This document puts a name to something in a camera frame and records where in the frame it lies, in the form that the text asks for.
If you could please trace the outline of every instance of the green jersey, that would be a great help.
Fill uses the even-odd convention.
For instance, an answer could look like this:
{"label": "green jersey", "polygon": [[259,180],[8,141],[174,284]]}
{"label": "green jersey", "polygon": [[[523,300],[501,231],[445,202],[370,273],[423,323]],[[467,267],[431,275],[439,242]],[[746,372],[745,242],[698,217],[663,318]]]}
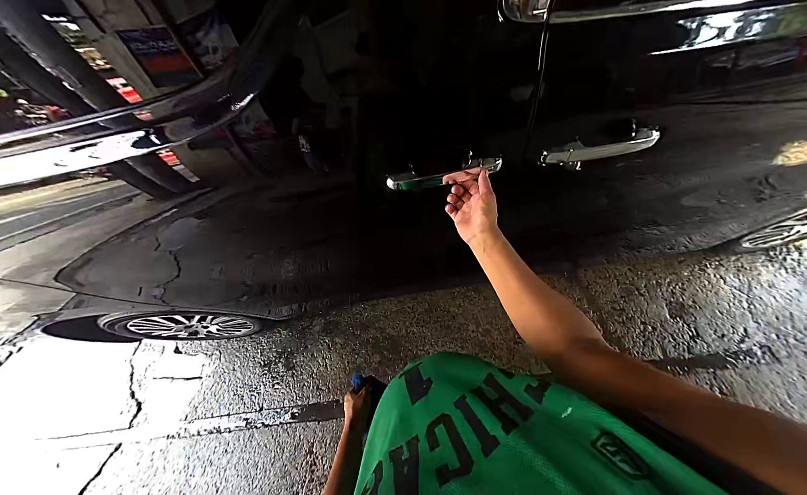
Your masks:
{"label": "green jersey", "polygon": [[577,392],[440,353],[376,409],[357,494],[724,493]]}

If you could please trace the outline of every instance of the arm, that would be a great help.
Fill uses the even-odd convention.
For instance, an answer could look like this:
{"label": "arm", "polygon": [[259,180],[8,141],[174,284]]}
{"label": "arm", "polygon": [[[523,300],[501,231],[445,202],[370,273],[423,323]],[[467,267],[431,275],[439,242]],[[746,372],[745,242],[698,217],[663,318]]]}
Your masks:
{"label": "arm", "polygon": [[612,349],[595,325],[522,261],[497,227],[489,177],[451,174],[446,212],[516,330],[554,375],[594,401],[629,408],[776,489],[807,493],[807,426],[693,387]]}
{"label": "arm", "polygon": [[370,412],[370,388],[363,388],[359,394],[349,392],[345,395],[344,403],[343,435],[339,439],[323,495],[354,493],[361,457],[364,456],[362,441],[368,426],[366,418]]}

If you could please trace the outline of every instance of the person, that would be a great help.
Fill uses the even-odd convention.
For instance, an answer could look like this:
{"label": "person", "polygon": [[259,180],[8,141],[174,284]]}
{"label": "person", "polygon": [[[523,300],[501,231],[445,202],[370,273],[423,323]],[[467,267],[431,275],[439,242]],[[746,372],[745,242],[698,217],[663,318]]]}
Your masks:
{"label": "person", "polygon": [[553,380],[441,353],[394,377],[372,419],[370,388],[349,392],[325,495],[807,494],[807,426],[610,347],[498,229],[486,172],[450,183],[446,212]]}

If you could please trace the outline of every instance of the black car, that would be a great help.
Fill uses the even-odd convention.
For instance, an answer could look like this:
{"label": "black car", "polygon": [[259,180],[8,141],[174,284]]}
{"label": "black car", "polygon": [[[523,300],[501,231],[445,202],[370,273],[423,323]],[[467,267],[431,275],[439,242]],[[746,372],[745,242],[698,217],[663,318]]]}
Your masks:
{"label": "black car", "polygon": [[[113,173],[170,146],[235,150],[242,173],[172,190],[75,255],[20,256],[0,281],[68,294],[30,329],[91,340],[246,336],[472,283],[440,178],[474,167],[542,270],[807,238],[807,0],[548,7],[260,5],[200,82],[0,135],[12,182],[24,163]],[[270,136],[242,130],[255,105]]]}

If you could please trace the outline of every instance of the chrome door handle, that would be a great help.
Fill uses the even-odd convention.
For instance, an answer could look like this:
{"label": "chrome door handle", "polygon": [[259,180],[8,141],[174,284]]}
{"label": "chrome door handle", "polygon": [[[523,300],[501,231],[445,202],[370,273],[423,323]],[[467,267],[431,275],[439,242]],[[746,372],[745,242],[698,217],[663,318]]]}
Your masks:
{"label": "chrome door handle", "polygon": [[[489,174],[497,172],[501,168],[503,161],[501,159],[473,159],[464,165],[461,170],[472,170],[475,168],[482,168]],[[460,172],[459,170],[451,170],[443,174],[433,175],[416,175],[415,172],[409,171],[402,174],[388,175],[386,185],[395,191],[404,191],[407,189],[418,189],[422,187],[434,187],[443,185],[443,177],[448,174]]]}
{"label": "chrome door handle", "polygon": [[631,141],[621,143],[602,144],[601,146],[585,146],[580,141],[564,144],[541,154],[542,165],[569,164],[586,160],[605,159],[627,153],[646,150],[660,139],[657,129],[642,128],[636,131]]}

